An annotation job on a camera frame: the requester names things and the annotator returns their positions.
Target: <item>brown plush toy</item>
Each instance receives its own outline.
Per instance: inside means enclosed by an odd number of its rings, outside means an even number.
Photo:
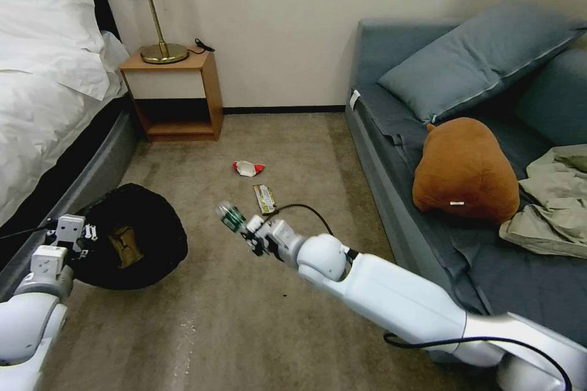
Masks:
[[[483,123],[458,118],[427,125],[424,153],[414,173],[414,203],[462,217],[509,220],[520,205],[518,182],[497,139]]]

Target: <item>floor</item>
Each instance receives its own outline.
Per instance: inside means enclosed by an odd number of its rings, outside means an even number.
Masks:
[[[267,167],[241,177],[236,159]],[[76,282],[43,390],[496,389],[492,374],[386,345],[381,328],[273,257],[255,257],[216,218],[222,200],[257,213],[253,185],[264,183],[278,204],[318,209],[343,243],[392,259],[342,114],[227,116],[218,142],[139,144],[124,182],[171,202],[189,254],[140,291]],[[323,230],[303,210],[284,217],[301,233]]]

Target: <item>brass lamp base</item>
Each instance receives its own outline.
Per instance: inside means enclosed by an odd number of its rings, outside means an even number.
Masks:
[[[185,46],[173,43],[166,43],[165,45],[168,52],[166,54],[163,53],[161,46],[158,44],[141,48],[142,60],[151,64],[170,64],[185,60],[190,55],[188,48]]]

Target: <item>baseboard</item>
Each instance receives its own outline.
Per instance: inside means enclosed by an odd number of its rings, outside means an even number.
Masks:
[[[286,107],[224,107],[224,114],[266,113],[342,113],[344,105],[338,106],[286,106]]]

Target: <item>black cable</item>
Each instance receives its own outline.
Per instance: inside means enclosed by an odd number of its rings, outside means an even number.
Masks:
[[[215,52],[216,51],[215,48],[204,44],[204,42],[202,40],[200,40],[199,38],[196,38],[194,40],[194,42],[196,43],[196,46],[198,46],[202,51],[201,52],[196,52],[196,51],[193,51],[192,49],[188,49],[188,51],[193,52],[196,55],[201,55],[201,54],[203,54],[206,51],[208,51],[208,52]]]
[[[0,236],[0,240],[4,240],[4,239],[7,239],[7,238],[12,238],[14,236],[18,236],[18,235],[22,235],[22,234],[26,234],[26,233],[39,232],[39,231],[42,231],[44,229],[49,229],[49,228],[55,227],[55,226],[57,226],[57,222],[56,221],[51,221],[49,223],[45,223],[44,225],[39,226],[39,227],[36,227],[36,228],[25,229],[25,230],[22,230],[22,231],[13,232],[13,233],[8,234],[8,235]]]
[[[316,216],[322,221],[322,224],[324,225],[324,227],[326,228],[326,230],[328,231],[328,233],[330,235],[334,235],[332,232],[332,229],[330,229],[330,226],[328,226],[328,223],[326,222],[326,220],[324,219],[324,217],[322,217],[320,215],[320,213],[318,211],[316,211],[313,207],[308,206],[308,205],[304,205],[302,203],[292,203],[291,205],[285,205],[282,206],[281,208],[278,208],[277,210],[273,211],[271,214],[268,214],[267,217],[265,218],[265,222],[268,222],[270,219],[272,219],[273,217],[275,217],[277,214],[279,214],[281,211],[289,209],[289,208],[306,208],[307,210],[312,211],[314,214],[316,214]]]
[[[407,348],[407,349],[422,349],[422,348],[431,348],[431,347],[438,346],[438,345],[450,345],[450,344],[454,344],[454,343],[479,342],[479,341],[508,342],[508,343],[520,345],[522,347],[528,348],[528,349],[540,354],[543,358],[545,358],[547,361],[549,361],[558,370],[559,373],[561,373],[561,376],[563,377],[563,381],[564,381],[564,391],[572,391],[572,389],[573,389],[573,384],[570,381],[569,375],[564,370],[564,368],[560,366],[560,364],[557,361],[555,361],[552,357],[550,357],[548,354],[543,352],[541,349],[536,348],[534,346],[531,346],[530,344],[527,344],[525,342],[515,340],[515,339],[494,337],[494,336],[474,336],[474,337],[467,337],[467,338],[444,339],[444,340],[439,340],[439,341],[434,341],[434,342],[424,342],[424,343],[411,344],[411,343],[407,343],[407,342],[394,341],[391,339],[393,337],[397,337],[397,335],[395,335],[393,333],[385,333],[383,335],[383,340],[386,341],[388,344],[393,345],[395,347]]]

